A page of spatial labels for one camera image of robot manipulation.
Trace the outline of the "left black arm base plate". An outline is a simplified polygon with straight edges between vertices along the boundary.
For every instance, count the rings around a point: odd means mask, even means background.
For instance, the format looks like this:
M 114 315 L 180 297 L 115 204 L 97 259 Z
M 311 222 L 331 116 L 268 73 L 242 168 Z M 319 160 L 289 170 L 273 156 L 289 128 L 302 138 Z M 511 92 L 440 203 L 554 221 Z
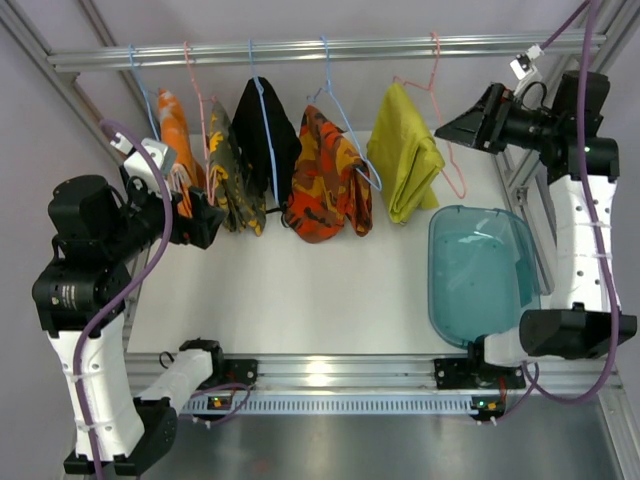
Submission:
M 237 389 L 238 384 L 251 387 L 258 378 L 259 361 L 253 358 L 225 358 L 213 362 L 212 374 L 200 385 L 200 390 L 210 390 L 222 386 L 223 389 Z

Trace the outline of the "aluminium frame post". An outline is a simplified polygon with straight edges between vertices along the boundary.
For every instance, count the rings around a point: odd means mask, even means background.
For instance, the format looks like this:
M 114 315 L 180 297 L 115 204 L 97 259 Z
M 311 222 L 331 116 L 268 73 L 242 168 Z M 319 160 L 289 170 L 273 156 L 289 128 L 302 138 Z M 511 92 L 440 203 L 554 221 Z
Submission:
M 51 47 L 17 1 L 1 3 L 1 189 L 49 194 L 63 180 L 100 174 L 121 182 L 121 156 L 98 126 L 101 113 L 59 73 Z
M 583 58 L 562 74 L 551 104 L 531 108 L 524 93 L 514 95 L 502 131 L 505 150 L 531 150 L 546 170 L 556 218 L 553 310 L 609 312 L 618 306 L 611 237 L 621 158 L 617 141 L 600 132 L 611 90 L 609 76 Z

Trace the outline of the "orange white trousers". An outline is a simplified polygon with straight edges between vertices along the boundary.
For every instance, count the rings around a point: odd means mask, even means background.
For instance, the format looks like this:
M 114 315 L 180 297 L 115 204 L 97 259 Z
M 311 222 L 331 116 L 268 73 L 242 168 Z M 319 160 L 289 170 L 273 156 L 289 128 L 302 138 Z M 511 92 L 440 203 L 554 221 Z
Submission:
M 186 117 L 177 97 L 169 90 L 159 89 L 157 106 L 161 141 L 176 153 L 167 181 L 171 191 L 182 195 L 182 200 L 177 206 L 178 213 L 184 217 L 191 217 L 192 202 L 189 197 L 189 188 L 202 188 L 205 183 L 205 174 L 192 154 Z

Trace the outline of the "blue hanger with camouflage trousers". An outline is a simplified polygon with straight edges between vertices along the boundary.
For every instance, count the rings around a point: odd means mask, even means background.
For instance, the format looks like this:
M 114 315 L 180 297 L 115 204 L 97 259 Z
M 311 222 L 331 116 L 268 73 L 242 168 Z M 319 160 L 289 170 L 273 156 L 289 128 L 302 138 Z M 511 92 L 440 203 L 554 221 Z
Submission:
M 361 158 L 361 160 L 362 160 L 362 162 L 364 164 L 363 167 L 358 167 L 357 168 L 358 174 L 374 190 L 376 190 L 378 192 L 381 192 L 382 191 L 382 187 L 383 187 L 383 182 L 381 180 L 381 177 L 380 177 L 379 173 L 377 172 L 376 168 L 373 166 L 373 164 L 369 160 L 369 158 L 364 153 L 363 148 L 360 145 L 359 140 L 358 140 L 357 136 L 354 133 L 354 130 L 353 130 L 352 126 L 351 126 L 349 118 L 346 115 L 346 112 L 345 112 L 341 102 L 339 101 L 339 99 L 335 95 L 335 92 L 334 92 L 334 89 L 333 89 L 333 83 L 332 83 L 331 53 L 330 53 L 328 39 L 324 35 L 321 35 L 319 37 L 319 40 L 322 43 L 324 54 L 325 54 L 325 84 L 323 86 L 321 86 L 313 95 L 309 95 L 307 97 L 307 100 L 311 104 L 315 104 L 317 102 L 318 97 L 322 93 L 325 93 L 326 95 L 328 95 L 331 98 L 331 100 L 333 101 L 335 106 L 338 108 L 340 116 L 341 116 L 345 126 L 347 127 L 347 132 L 351 136 L 351 138 L 352 138 L 352 140 L 354 142 L 355 148 L 357 150 L 357 153 L 359 154 L 359 156 L 360 156 L 360 158 Z

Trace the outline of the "aluminium frame right post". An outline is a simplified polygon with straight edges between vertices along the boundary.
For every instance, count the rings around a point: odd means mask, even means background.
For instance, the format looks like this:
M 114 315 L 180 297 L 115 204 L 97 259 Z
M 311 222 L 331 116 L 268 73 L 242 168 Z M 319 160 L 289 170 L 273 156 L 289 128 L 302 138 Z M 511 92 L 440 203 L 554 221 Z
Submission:
M 609 76 L 583 58 L 562 74 L 551 104 L 531 108 L 524 93 L 514 95 L 502 131 L 505 150 L 531 150 L 546 170 L 556 218 L 553 310 L 609 312 L 618 306 L 611 237 L 621 158 L 617 141 L 600 132 L 611 90 Z

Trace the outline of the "teal transparent plastic bin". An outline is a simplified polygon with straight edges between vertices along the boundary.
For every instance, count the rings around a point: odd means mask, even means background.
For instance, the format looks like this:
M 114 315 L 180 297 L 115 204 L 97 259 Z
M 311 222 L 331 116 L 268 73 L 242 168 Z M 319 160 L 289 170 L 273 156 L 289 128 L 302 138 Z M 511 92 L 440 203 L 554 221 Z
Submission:
M 502 209 L 448 206 L 429 223 L 429 319 L 449 345 L 508 331 L 541 307 L 528 225 Z

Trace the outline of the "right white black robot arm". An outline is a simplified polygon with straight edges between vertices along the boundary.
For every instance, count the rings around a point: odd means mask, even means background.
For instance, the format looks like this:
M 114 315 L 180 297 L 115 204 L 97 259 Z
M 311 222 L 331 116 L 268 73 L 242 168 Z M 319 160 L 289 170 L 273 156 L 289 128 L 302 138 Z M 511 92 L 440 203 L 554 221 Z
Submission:
M 472 349 L 488 365 L 604 358 L 608 375 L 618 347 L 637 333 L 638 320 L 623 313 L 613 280 L 611 212 L 619 148 L 614 139 L 598 135 L 609 91 L 606 75 L 569 70 L 551 106 L 531 109 L 522 96 L 493 83 L 469 110 L 435 132 L 490 154 L 509 146 L 532 150 L 546 169 L 558 268 L 550 304 L 526 310 L 504 333 L 476 340 Z

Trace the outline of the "green yellow camouflage trousers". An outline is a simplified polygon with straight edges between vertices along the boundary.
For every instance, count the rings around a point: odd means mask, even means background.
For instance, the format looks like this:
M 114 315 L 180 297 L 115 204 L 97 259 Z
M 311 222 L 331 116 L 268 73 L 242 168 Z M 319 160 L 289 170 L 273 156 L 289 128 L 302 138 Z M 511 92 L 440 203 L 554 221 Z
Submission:
M 209 121 L 208 162 L 211 193 L 225 213 L 229 232 L 252 231 L 261 236 L 266 224 L 266 200 L 251 183 L 232 122 L 222 103 L 213 99 Z

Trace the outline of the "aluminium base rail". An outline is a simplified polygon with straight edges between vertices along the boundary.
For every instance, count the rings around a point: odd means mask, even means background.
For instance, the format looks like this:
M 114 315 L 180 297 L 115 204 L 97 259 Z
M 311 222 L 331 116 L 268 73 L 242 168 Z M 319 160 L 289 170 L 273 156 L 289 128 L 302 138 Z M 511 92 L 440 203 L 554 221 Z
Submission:
M 464 354 L 407 355 L 298 355 L 230 354 L 224 358 L 259 361 L 253 385 L 265 394 L 373 394 L 438 392 L 434 361 Z M 550 393 L 574 395 L 586 392 L 599 378 L 604 360 L 536 360 L 538 383 Z M 126 353 L 129 384 L 138 392 L 150 386 L 170 366 L 166 354 Z

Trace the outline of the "aluminium frame left post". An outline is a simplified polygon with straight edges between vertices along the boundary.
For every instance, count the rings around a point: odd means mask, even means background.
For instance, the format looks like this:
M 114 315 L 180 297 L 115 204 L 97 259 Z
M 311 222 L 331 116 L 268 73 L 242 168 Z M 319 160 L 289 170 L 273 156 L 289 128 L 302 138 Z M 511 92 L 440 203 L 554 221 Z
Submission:
M 121 156 L 98 126 L 101 113 L 59 73 L 51 47 L 17 1 L 1 3 L 1 189 L 49 194 L 63 180 L 100 174 L 121 182 Z

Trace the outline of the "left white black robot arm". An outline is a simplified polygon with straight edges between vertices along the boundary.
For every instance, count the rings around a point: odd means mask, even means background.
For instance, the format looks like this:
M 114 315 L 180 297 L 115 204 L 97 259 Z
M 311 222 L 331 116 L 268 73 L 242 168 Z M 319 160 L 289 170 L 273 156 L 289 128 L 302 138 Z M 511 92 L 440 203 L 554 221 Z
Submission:
M 54 255 L 32 297 L 72 401 L 77 434 L 64 462 L 69 474 L 99 475 L 112 466 L 119 476 L 142 475 L 171 449 L 185 404 L 223 376 L 220 344 L 195 339 L 180 346 L 149 388 L 133 394 L 129 387 L 123 328 L 127 297 L 138 286 L 129 261 L 148 248 L 163 252 L 170 242 L 205 248 L 221 220 L 212 207 L 182 218 L 176 205 L 138 177 L 125 194 L 99 175 L 54 190 Z

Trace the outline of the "aluminium hanging rail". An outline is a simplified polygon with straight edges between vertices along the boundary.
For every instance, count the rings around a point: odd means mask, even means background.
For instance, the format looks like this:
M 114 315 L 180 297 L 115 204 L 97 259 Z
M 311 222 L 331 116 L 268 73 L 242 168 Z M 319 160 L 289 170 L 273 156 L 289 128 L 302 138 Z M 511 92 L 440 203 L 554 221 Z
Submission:
M 542 44 L 544 32 L 386 39 L 245 41 L 100 47 L 59 50 L 47 61 L 59 73 L 124 71 L 134 66 L 166 68 L 194 65 L 240 65 L 285 62 L 408 60 L 427 58 L 513 57 Z

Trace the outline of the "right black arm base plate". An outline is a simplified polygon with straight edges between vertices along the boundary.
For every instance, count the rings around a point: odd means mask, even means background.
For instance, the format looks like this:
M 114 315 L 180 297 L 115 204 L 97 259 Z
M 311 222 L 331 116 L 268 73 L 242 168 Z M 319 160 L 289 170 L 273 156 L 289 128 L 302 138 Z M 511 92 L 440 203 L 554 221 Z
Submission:
M 434 367 L 439 390 L 514 390 L 526 386 L 519 369 L 477 363 L 468 358 L 436 359 Z

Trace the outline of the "blue hanger with black trousers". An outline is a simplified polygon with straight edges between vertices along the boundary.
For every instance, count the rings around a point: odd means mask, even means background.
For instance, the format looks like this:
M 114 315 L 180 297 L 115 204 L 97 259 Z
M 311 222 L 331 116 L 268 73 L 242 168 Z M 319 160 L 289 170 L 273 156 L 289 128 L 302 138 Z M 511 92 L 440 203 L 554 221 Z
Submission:
M 273 196 L 274 196 L 276 205 L 279 206 L 280 205 L 279 182 L 278 182 L 278 175 L 277 175 L 276 157 L 275 157 L 275 151 L 273 148 L 268 114 L 267 114 L 266 103 L 264 98 L 264 87 L 257 74 L 257 70 L 255 67 L 252 39 L 248 40 L 248 58 L 249 58 L 249 65 L 251 69 L 252 80 L 254 82 L 254 85 L 258 94 L 258 99 L 259 99 L 260 108 L 261 108 L 262 121 L 263 121 L 265 137 L 267 142 L 267 149 L 268 149 L 268 154 L 270 159 L 270 166 L 271 166 L 271 177 L 272 177 L 271 186 L 272 186 Z

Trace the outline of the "orange red camouflage trousers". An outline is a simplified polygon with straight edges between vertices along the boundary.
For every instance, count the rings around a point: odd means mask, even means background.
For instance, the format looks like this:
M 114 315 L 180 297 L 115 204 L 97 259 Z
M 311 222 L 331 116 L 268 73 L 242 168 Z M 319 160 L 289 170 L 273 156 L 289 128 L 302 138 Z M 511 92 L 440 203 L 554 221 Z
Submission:
M 315 106 L 304 111 L 286 224 L 305 242 L 331 239 L 349 224 L 359 237 L 373 228 L 369 172 L 344 132 Z

